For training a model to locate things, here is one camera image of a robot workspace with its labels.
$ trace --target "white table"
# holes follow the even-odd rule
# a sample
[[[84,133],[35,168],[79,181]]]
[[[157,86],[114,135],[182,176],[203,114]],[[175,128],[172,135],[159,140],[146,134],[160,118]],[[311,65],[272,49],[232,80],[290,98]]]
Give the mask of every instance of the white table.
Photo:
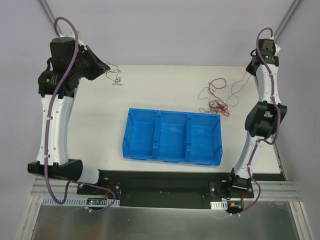
[[[216,92],[226,101],[231,84],[243,78],[244,67],[120,65],[119,68],[122,71],[122,86],[112,86],[113,82],[105,75],[94,81],[81,81],[68,127],[68,153],[71,159],[81,159],[86,166],[101,170],[231,171],[245,143],[246,116],[258,101],[253,77],[237,94],[239,104],[230,108],[231,116],[221,116],[223,156],[220,166],[124,159],[122,141],[129,108],[198,113],[199,108],[208,108],[207,100],[198,99],[199,92],[208,86],[208,82],[216,78],[226,79],[227,87]],[[246,80],[237,83],[233,92],[240,89]],[[208,96],[206,91],[201,94],[201,97]],[[280,172],[273,146],[263,147],[254,172]]]

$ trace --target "table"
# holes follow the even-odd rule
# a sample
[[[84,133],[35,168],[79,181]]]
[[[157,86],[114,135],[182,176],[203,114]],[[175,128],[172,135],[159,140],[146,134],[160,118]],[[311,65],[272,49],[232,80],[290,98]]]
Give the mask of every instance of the table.
[[[231,84],[240,81],[244,67],[120,65],[122,84],[112,85],[105,75],[94,81],[81,80],[68,126],[68,153],[71,159],[81,159],[84,165],[101,170],[163,171],[163,172],[225,172],[231,171],[243,149],[245,119],[258,101],[258,92],[251,77],[237,94],[239,103],[230,107],[230,117],[221,116],[223,156],[220,166],[198,166],[124,159],[122,141],[129,108],[199,112],[208,108],[199,93],[208,82],[225,78],[226,88],[216,91],[224,101]],[[239,90],[248,79],[236,83]],[[209,97],[206,91],[201,98]],[[236,103],[231,97],[230,104]],[[254,168],[255,173],[280,172],[273,146],[265,145]]]

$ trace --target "robotic arm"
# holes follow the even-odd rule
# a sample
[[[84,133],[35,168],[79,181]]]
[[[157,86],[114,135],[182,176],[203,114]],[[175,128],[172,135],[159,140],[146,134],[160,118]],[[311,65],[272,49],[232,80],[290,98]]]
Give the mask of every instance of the robotic arm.
[[[266,140],[276,133],[277,126],[287,113],[287,106],[281,104],[277,87],[279,59],[276,55],[280,47],[275,44],[273,37],[259,39],[257,47],[261,56],[257,50],[256,55],[251,54],[252,60],[246,71],[254,76],[259,100],[245,120],[246,140],[240,159],[232,169],[228,180],[227,187],[230,191],[245,192],[250,188],[252,171],[259,152],[265,143],[274,143]]]
[[[75,42],[74,35],[67,37],[60,35],[50,43],[51,57],[47,60],[46,70],[38,78],[38,92],[41,95],[42,103],[41,144],[36,162],[28,164],[28,172],[44,176],[47,158],[49,178],[96,184],[99,179],[99,170],[83,166],[79,159],[69,159],[67,151],[68,122],[80,79],[86,78],[92,81],[109,71],[110,67],[104,64],[89,46],[85,46],[80,40],[74,64],[57,91],[51,109],[51,117],[48,119],[50,102],[72,60]],[[49,129],[47,129],[47,121],[50,121]],[[45,153],[46,130],[49,131],[48,155]]]

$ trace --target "wall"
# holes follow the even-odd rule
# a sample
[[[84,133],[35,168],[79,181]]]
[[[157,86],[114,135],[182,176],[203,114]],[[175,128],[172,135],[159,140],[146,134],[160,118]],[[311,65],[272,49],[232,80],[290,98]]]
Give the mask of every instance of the wall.
[[[278,87],[288,106],[278,146],[288,179],[299,184],[315,236],[320,235],[319,11],[318,0],[303,1],[278,41]]]
[[[48,0],[82,40],[122,65],[245,66],[257,33],[293,0]],[[62,24],[65,33],[70,31]]]
[[[35,0],[0,1],[0,239],[15,238],[35,177],[40,144],[38,76],[54,36]]]

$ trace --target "blue bin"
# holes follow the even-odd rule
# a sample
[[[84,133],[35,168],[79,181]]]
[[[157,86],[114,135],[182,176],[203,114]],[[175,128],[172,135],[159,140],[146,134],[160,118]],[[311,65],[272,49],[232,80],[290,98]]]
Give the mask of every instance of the blue bin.
[[[221,163],[220,115],[130,108],[124,158],[170,163]]]

